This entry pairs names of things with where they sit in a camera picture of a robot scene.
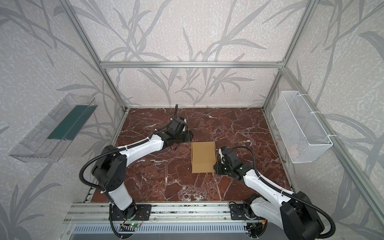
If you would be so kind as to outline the brown cardboard box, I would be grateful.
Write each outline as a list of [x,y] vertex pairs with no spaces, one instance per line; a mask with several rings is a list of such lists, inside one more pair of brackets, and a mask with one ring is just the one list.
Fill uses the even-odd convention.
[[193,142],[192,173],[214,173],[214,164],[217,161],[215,142]]

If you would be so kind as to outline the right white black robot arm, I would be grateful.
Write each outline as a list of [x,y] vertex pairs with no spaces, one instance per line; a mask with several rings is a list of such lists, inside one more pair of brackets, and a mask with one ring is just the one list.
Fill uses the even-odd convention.
[[290,240],[319,238],[325,226],[318,211],[308,206],[309,198],[278,186],[263,176],[256,167],[242,163],[234,148],[221,147],[220,160],[214,165],[217,175],[227,175],[255,190],[261,196],[248,203],[248,217],[272,222],[284,230]]

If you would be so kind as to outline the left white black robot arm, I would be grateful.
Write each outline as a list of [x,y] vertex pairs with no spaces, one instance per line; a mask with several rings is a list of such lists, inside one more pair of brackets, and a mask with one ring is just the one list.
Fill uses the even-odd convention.
[[121,211],[134,206],[134,200],[125,187],[126,168],[149,154],[164,150],[174,144],[188,143],[193,138],[183,117],[173,118],[165,130],[155,131],[142,141],[115,148],[107,146],[96,161],[92,175],[101,185],[101,192]]

